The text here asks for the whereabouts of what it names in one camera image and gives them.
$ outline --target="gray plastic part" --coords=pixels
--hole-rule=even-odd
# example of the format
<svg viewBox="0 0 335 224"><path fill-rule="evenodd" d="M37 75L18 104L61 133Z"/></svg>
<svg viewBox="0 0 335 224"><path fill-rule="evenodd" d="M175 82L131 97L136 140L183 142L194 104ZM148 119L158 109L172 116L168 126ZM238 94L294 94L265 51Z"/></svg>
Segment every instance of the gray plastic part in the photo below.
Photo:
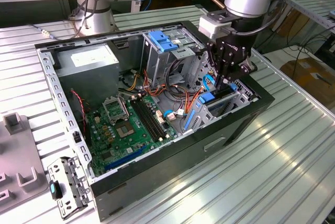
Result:
<svg viewBox="0 0 335 224"><path fill-rule="evenodd" d="M21 174L16 174L17 184L27 193L39 187L41 184L40 175L36 172L35 167L31 168L31 177L22 177Z"/></svg>
<svg viewBox="0 0 335 224"><path fill-rule="evenodd" d="M11 181L10 177L8 177L5 173L0 174L0 186L3 186Z"/></svg>
<svg viewBox="0 0 335 224"><path fill-rule="evenodd" d="M0 213L48 188L26 116L12 113L0 121Z"/></svg>
<svg viewBox="0 0 335 224"><path fill-rule="evenodd" d="M18 113L5 115L4 124L10 135L24 131L25 127Z"/></svg>
<svg viewBox="0 0 335 224"><path fill-rule="evenodd" d="M0 206L10 203L15 199L15 195L8 189L0 192Z"/></svg>

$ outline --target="cardboard box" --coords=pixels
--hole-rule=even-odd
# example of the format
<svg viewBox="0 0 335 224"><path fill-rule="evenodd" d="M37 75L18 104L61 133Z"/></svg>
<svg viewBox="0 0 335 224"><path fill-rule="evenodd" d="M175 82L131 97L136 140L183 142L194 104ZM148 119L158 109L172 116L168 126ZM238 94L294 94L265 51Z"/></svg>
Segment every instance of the cardboard box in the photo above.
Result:
<svg viewBox="0 0 335 224"><path fill-rule="evenodd" d="M289 61L281 67L281 71L290 78L294 70L294 63L295 60ZM315 59L298 60L294 82L329 110L335 107L335 75Z"/></svg>

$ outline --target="cable in background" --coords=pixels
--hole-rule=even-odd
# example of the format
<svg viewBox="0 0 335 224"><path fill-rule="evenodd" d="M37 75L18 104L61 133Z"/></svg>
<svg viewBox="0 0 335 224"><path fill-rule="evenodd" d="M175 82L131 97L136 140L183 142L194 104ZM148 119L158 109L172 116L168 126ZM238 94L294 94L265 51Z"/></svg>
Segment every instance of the cable in background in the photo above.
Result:
<svg viewBox="0 0 335 224"><path fill-rule="evenodd" d="M318 34L312 36L312 37L311 37L311 38L310 38L310 39L303 45L303 47L300 48L299 53L298 53L298 56L297 56L297 58L296 58L296 60L295 60L295 63L294 63L294 69L293 69L293 73L292 73L292 77L291 77L291 79L292 79L293 81L294 81L294 74L295 74L295 71L296 71L296 69L297 69L297 63L298 63L298 60L299 60L299 56L300 56L302 50L305 48L305 46L306 46L312 39L316 38L317 36L319 36L319 35L325 33L325 32L328 31L328 30L331 30L331 29L333 29L333 28L335 28L335 26L330 27L330 28L328 28L328 29L325 29L325 30L321 31L320 33L318 33Z"/></svg>

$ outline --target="metal rail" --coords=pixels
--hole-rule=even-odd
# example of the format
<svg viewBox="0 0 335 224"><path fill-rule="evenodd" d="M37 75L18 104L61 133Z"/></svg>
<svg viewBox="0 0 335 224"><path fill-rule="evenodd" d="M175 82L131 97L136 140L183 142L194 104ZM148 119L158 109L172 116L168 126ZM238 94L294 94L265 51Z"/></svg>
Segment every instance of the metal rail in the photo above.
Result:
<svg viewBox="0 0 335 224"><path fill-rule="evenodd" d="M190 20L195 6L115 16L120 29ZM41 24L59 38L74 34L66 21ZM27 115L47 172L71 156L29 26L0 29L0 114ZM334 115L253 52L252 76L274 97L233 144L118 212L105 223L321 223L335 205ZM1 215L3 223L61 223L50 192ZM93 206L66 223L98 223Z"/></svg>

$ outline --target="blue pci slot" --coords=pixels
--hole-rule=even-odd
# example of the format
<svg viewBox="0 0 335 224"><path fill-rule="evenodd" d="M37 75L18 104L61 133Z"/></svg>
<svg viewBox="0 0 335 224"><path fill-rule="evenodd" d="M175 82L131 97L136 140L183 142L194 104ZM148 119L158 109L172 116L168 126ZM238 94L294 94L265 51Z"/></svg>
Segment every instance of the blue pci slot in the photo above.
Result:
<svg viewBox="0 0 335 224"><path fill-rule="evenodd" d="M145 145L144 147L142 147L141 149L137 150L136 152L133 152L117 161L112 162L111 164L105 165L105 171L108 171L110 169L116 168L130 160L135 159L136 157L138 157L139 155L142 154L142 152L147 148L147 146Z"/></svg>

